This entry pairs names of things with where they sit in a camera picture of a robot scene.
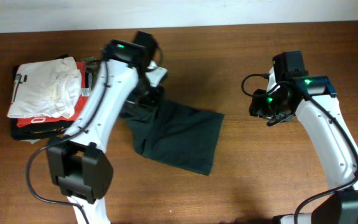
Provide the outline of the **dark green t-shirt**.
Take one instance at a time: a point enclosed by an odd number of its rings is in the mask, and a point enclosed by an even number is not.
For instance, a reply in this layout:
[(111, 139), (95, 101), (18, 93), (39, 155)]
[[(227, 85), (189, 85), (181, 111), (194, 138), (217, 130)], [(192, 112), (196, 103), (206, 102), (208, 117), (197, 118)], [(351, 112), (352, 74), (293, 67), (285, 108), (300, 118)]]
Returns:
[(202, 175), (211, 173), (224, 115), (170, 100), (157, 107), (123, 107), (120, 117), (144, 158)]

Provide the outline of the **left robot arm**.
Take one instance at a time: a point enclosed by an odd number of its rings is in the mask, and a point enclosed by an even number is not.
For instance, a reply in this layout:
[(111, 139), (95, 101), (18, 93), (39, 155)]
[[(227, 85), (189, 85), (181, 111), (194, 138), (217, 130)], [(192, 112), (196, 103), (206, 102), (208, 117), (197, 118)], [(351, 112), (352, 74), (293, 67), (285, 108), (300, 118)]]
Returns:
[(113, 168), (106, 157), (109, 135), (128, 109), (157, 106), (167, 69), (154, 62), (158, 42), (139, 34), (132, 42), (105, 46), (93, 92), (84, 110), (61, 138), (45, 147), (52, 183), (67, 197), (78, 223), (109, 223), (106, 195)]

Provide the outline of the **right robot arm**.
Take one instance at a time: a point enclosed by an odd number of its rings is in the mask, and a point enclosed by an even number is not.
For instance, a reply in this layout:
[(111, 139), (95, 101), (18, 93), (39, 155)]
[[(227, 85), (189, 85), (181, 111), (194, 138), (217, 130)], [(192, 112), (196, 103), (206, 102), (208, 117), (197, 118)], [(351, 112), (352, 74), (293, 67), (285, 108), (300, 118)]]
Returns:
[(256, 90), (250, 115), (267, 119), (267, 126), (297, 117), (313, 143), (328, 189), (297, 206), (292, 214), (273, 217), (273, 223), (358, 223), (358, 147), (344, 122), (336, 92), (327, 77), (267, 79)]

